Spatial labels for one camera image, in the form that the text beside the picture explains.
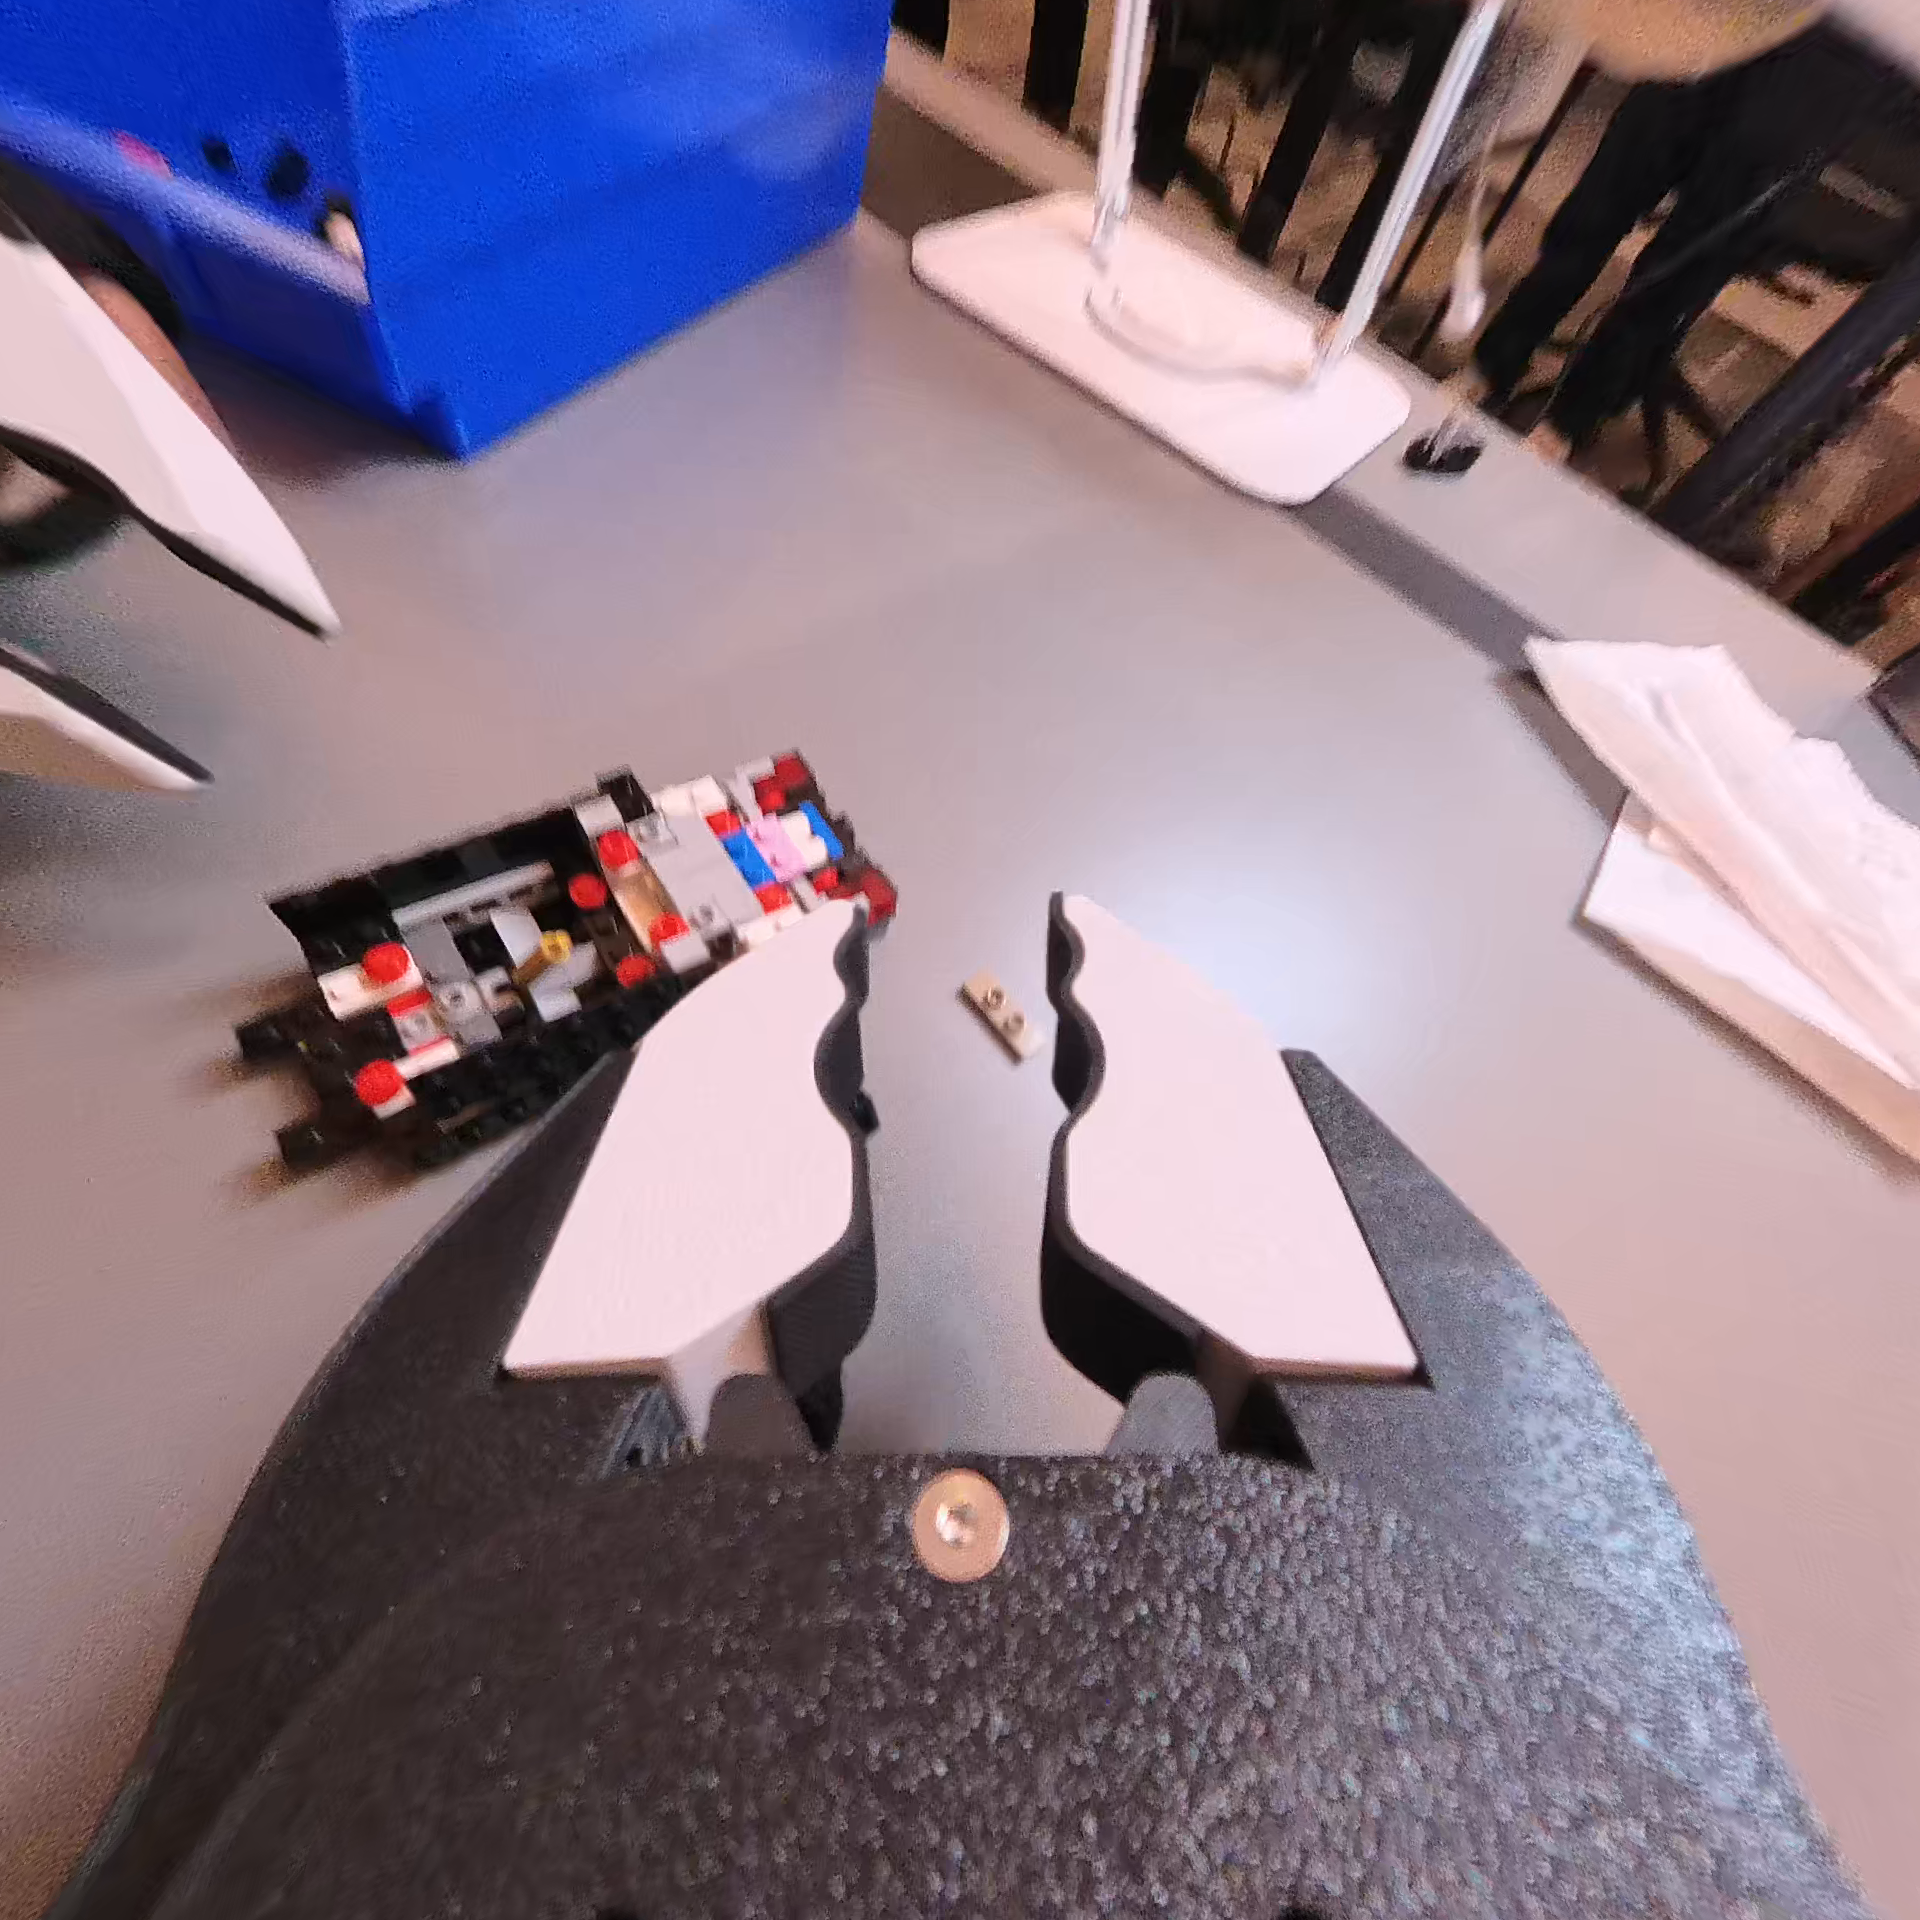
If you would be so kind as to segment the white paper bags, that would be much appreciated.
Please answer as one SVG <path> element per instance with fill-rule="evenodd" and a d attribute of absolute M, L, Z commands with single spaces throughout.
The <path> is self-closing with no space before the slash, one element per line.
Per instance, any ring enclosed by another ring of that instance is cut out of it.
<path fill-rule="evenodd" d="M 1920 826 L 1720 647 L 1529 641 L 1621 780 L 1583 922 L 1920 1157 Z"/>

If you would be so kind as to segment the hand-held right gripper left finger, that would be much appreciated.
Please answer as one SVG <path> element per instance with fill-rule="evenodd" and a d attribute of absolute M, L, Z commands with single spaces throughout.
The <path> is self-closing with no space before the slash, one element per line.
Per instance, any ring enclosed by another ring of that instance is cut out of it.
<path fill-rule="evenodd" d="M 782 1376 L 844 1440 L 873 1333 L 857 1007 L 868 902 L 821 902 L 638 1040 L 502 1376 L 662 1376 L 689 1440 L 727 1376 Z"/>

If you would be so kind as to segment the blue plastic bin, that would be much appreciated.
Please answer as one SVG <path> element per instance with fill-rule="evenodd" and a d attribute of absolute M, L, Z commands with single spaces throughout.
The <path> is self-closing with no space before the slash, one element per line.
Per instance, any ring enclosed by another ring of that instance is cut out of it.
<path fill-rule="evenodd" d="M 483 459 L 849 227 L 873 0 L 6 0 L 6 165 L 187 332 Z"/>

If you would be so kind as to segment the tan flat lego plate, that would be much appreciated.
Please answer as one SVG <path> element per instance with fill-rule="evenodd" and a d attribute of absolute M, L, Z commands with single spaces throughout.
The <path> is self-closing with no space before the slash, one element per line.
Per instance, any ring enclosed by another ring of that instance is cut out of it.
<path fill-rule="evenodd" d="M 960 1007 L 964 1007 L 1012 1061 L 1032 1061 L 1032 1056 L 1043 1044 L 1043 1030 L 1020 1016 L 1020 996 L 1012 996 L 994 971 L 977 971 L 977 975 L 960 985 Z"/>

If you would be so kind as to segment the white book stand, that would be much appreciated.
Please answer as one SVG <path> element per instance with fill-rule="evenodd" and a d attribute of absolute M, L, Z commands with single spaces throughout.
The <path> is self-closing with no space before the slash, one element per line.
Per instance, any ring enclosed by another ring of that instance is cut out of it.
<path fill-rule="evenodd" d="M 1233 497 L 1312 503 L 1406 427 L 1406 385 L 1353 350 L 1495 48 L 1495 22 L 1500 0 L 1471 0 L 1365 273 L 1331 325 L 1310 325 L 1233 267 L 1133 220 L 1147 0 L 1115 0 L 1106 14 L 1097 187 L 935 220 L 913 240 L 913 273 Z"/>

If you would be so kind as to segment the partly built lego car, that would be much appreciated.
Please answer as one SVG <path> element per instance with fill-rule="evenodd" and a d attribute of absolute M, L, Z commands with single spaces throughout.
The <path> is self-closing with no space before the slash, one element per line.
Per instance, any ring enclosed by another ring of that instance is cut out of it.
<path fill-rule="evenodd" d="M 283 893 L 269 915 L 303 990 L 236 1022 L 255 1067 L 318 1096 L 278 1165 L 461 1165 L 826 902 L 879 933 L 898 881 L 797 744 L 680 785 L 608 768 L 547 810 Z"/>

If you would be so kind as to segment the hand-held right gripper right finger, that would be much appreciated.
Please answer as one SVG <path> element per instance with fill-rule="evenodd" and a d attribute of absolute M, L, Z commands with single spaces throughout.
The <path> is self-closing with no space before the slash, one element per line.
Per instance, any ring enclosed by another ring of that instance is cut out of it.
<path fill-rule="evenodd" d="M 1043 899 L 1061 1130 L 1035 1313 L 1133 1400 L 1187 1376 L 1217 1440 L 1266 1384 L 1423 1384 L 1417 1333 L 1353 1223 L 1310 1096 L 1217 985 L 1097 899 Z"/>

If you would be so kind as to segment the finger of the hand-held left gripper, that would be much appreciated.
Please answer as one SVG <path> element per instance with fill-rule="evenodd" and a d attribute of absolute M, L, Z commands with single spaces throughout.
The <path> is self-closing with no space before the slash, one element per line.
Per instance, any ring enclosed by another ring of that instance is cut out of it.
<path fill-rule="evenodd" d="M 0 449 L 146 528 L 219 591 L 337 641 L 337 606 L 236 449 L 46 241 L 0 241 Z"/>
<path fill-rule="evenodd" d="M 101 796 L 193 796 L 210 768 L 89 695 L 78 673 L 0 647 L 0 768 L 101 785 Z"/>

